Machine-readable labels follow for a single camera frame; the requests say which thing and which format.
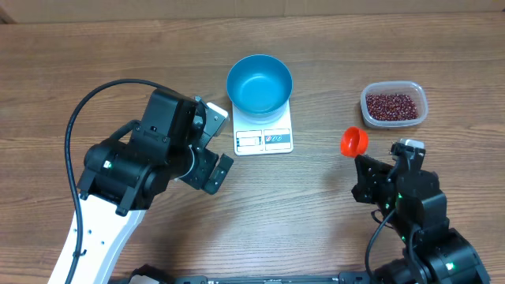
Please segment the orange scoop with blue handle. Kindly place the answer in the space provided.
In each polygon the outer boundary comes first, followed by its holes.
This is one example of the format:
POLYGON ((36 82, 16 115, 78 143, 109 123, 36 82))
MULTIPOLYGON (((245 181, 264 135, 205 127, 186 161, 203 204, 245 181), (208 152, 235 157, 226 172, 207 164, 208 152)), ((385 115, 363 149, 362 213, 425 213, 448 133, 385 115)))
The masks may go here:
POLYGON ((355 158, 363 155, 368 149, 369 138, 366 131, 356 126, 349 127, 342 135, 340 143, 341 154, 355 158))

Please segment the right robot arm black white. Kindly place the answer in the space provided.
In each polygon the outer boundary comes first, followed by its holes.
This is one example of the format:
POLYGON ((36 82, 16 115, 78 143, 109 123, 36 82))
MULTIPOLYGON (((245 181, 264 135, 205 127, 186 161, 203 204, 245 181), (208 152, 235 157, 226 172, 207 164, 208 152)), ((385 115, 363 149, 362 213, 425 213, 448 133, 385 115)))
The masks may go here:
POLYGON ((447 217, 447 198, 438 176, 422 170, 425 154, 398 154, 395 164, 367 155, 354 162, 357 202, 375 204, 402 239, 403 257, 365 270, 372 283, 488 283, 490 276, 475 248, 447 217))

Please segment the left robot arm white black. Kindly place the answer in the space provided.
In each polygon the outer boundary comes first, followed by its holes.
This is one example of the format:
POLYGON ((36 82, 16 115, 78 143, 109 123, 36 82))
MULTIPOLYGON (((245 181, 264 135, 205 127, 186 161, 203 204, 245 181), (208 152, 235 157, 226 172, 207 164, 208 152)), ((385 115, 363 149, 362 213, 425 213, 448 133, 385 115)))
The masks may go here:
POLYGON ((50 282, 108 282, 129 237, 169 181, 217 193, 234 161, 206 147, 228 121, 227 111, 213 103, 157 88, 141 120, 93 145, 77 182, 80 207, 50 282))

